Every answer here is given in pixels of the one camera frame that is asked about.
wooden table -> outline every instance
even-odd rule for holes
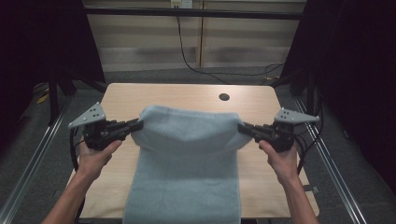
[[[230,99],[220,100],[222,93]],[[102,101],[108,120],[139,118],[148,105],[236,112],[242,121],[253,124],[271,124],[280,109],[274,89],[258,86],[115,83],[108,86]],[[138,154],[139,147],[128,137],[88,191],[81,217],[122,217]],[[254,141],[238,151],[238,170],[243,218],[290,217],[285,193]],[[308,184],[304,170],[300,177]],[[306,194],[318,215],[313,193]]]

towel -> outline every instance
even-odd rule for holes
[[[236,113],[148,106],[123,223],[240,223]]]

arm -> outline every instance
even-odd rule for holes
[[[61,198],[42,222],[74,223],[74,218],[92,182],[97,179],[102,168],[111,159],[111,154],[121,145],[115,141],[103,151],[95,151],[82,142],[79,145],[79,168],[67,185]]]
[[[295,224],[318,223],[297,174],[297,147],[294,145],[289,151],[276,153],[265,141],[260,141],[259,145],[268,155],[268,163],[274,168],[277,180],[285,190],[292,222]]]

hole in table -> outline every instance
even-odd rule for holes
[[[219,98],[222,101],[228,101],[228,100],[230,100],[230,95],[227,94],[227,93],[222,93],[222,94],[219,95]]]

metal frame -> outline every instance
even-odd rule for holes
[[[306,112],[307,108],[305,107],[301,98],[297,98],[295,104],[301,113]],[[311,135],[312,140],[314,141],[316,136],[318,135],[317,127],[311,125],[308,122],[305,125],[306,129]],[[343,201],[344,206],[346,207],[346,210],[348,211],[353,223],[367,224],[367,221],[364,218],[358,202],[356,201],[355,197],[347,186],[344,178],[341,176],[341,173],[338,171],[337,165],[332,159],[332,155],[330,154],[329,149],[327,149],[321,137],[318,138],[315,146],[317,147],[318,153],[322,158],[323,163],[326,166],[327,171],[329,172],[330,178],[332,179],[332,182],[334,183],[335,188],[337,189],[338,194],[340,195],[341,200]]]
[[[0,223],[1,224],[8,224],[11,223],[12,219],[14,218],[15,214],[21,202],[23,200],[24,195],[26,194],[27,190],[29,189],[30,184],[35,177],[35,173],[43,161],[44,156],[47,153],[47,150],[52,142],[53,137],[58,132],[59,126],[62,123],[64,118],[64,112],[70,106],[73,100],[72,96],[68,96],[66,98],[66,102],[64,103],[63,109],[58,116],[58,118],[53,122],[51,126],[49,126],[41,139],[38,147],[35,150],[35,154],[30,159],[29,164],[26,166],[20,180],[18,181],[14,190],[12,190],[10,196],[8,197],[6,203],[4,204],[3,208],[0,210]]]
[[[33,7],[34,10],[49,10],[60,13],[85,13],[91,15],[128,15],[128,16],[174,16],[174,17],[210,17],[299,21],[303,13],[265,12],[265,11],[231,11],[213,9],[187,9],[162,7]]]

